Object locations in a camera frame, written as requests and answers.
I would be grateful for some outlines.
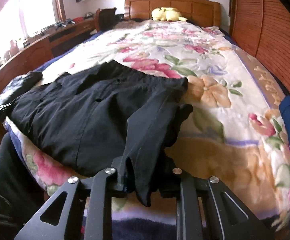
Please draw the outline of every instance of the wooden wardrobe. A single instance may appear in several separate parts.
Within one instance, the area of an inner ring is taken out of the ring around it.
[[[232,0],[230,33],[290,92],[290,13],[279,0]]]

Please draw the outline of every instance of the black pants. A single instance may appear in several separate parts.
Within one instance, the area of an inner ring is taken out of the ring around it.
[[[12,204],[18,224],[26,223],[44,204],[43,190],[21,162],[9,133],[0,146],[0,195]]]

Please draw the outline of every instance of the metal screw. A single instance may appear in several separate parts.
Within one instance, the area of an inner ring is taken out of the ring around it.
[[[219,178],[218,178],[218,177],[215,177],[215,176],[212,176],[212,177],[209,179],[209,181],[210,181],[211,183],[218,183],[218,182],[219,182]]]
[[[71,184],[74,184],[74,183],[78,182],[78,177],[72,176],[67,181]]]
[[[106,170],[105,170],[105,173],[107,173],[107,174],[113,174],[114,172],[116,171],[116,169],[115,168],[107,168]]]
[[[173,173],[174,174],[181,174],[183,171],[180,168],[174,168]]]

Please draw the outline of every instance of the bed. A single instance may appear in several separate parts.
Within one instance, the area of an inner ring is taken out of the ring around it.
[[[155,22],[150,12],[157,7],[176,7],[193,24]],[[125,21],[39,68],[43,79],[38,85],[110,60],[149,75],[187,77],[182,102],[194,111],[176,143],[165,149],[167,155],[195,177],[218,176],[278,231],[290,217],[290,148],[278,110],[284,93],[257,59],[224,38],[220,20],[220,4],[208,0],[125,0]],[[9,118],[5,127],[48,195],[70,176],[82,178],[40,151]],[[158,193],[151,208],[134,194],[112,200],[115,223],[146,220],[174,228],[175,210],[176,203]]]

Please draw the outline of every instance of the black clothing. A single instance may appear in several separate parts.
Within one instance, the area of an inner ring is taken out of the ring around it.
[[[3,89],[0,94],[0,105],[11,103],[15,98],[29,91],[43,77],[42,72],[33,72],[17,76]]]
[[[149,206],[157,159],[193,110],[178,105],[186,90],[186,78],[146,75],[111,61],[33,88],[14,101],[10,119],[39,149],[83,176],[125,156],[136,193]]]
[[[18,224],[26,223],[44,204],[43,192],[6,133],[0,145],[0,195],[11,203],[12,216]]]

